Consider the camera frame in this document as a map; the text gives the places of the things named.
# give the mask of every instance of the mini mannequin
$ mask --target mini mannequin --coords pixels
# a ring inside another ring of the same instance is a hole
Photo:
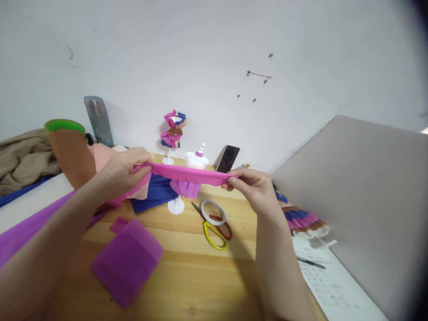
[[[186,159],[184,161],[185,167],[205,169],[208,165],[208,159],[204,157],[204,147],[205,143],[202,143],[201,148],[196,152],[186,153]],[[181,200],[181,195],[179,195],[175,200],[168,202],[168,210],[175,215],[181,214],[184,211],[184,202]]]

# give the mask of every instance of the roll of tape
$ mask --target roll of tape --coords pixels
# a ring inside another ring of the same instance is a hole
[[[217,208],[220,210],[220,213],[222,214],[223,219],[222,219],[221,221],[215,221],[215,220],[213,220],[211,217],[209,217],[209,216],[205,213],[205,210],[204,210],[204,207],[205,207],[205,205],[206,205],[206,204],[212,204],[212,205],[214,205],[215,207],[217,207]],[[224,222],[226,221],[226,212],[224,211],[224,209],[223,209],[219,204],[217,204],[217,203],[215,203],[215,202],[212,202],[212,201],[204,201],[204,202],[202,202],[202,205],[201,205],[201,212],[202,212],[203,217],[206,219],[206,221],[207,221],[209,224],[212,224],[212,225],[215,225],[215,226],[221,226],[221,225],[223,225],[223,224],[224,224]]]

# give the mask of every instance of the wooden desk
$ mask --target wooden desk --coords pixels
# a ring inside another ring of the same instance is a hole
[[[162,157],[156,155],[156,163],[161,163]],[[174,161],[176,165],[184,165],[183,160]],[[166,204],[136,215],[127,200],[84,234],[41,319],[263,320],[254,264],[256,214],[238,191],[203,185],[195,203],[206,199],[218,202],[227,212],[234,238],[226,251],[209,245],[203,234],[202,219],[191,200],[183,199],[185,210],[180,215],[169,213]],[[126,311],[113,301],[89,270],[93,259],[114,238],[109,227],[118,217],[128,220],[137,217],[165,249],[157,269]],[[210,233],[216,241],[217,236]],[[318,319],[325,321],[312,296],[311,299]]]

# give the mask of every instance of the white mannequin stand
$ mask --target white mannequin stand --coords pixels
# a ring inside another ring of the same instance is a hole
[[[174,160],[170,156],[171,156],[171,148],[168,147],[168,156],[162,158],[162,163],[167,164],[167,165],[174,164]]]
[[[174,215],[178,215],[178,214],[183,213],[184,202],[181,199],[180,195],[175,200],[168,202],[168,210]]]

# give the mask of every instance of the water bottle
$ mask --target water bottle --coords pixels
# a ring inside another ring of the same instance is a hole
[[[113,137],[111,136],[110,123],[103,99],[97,96],[85,96],[84,99],[97,141],[108,147],[113,147]]]

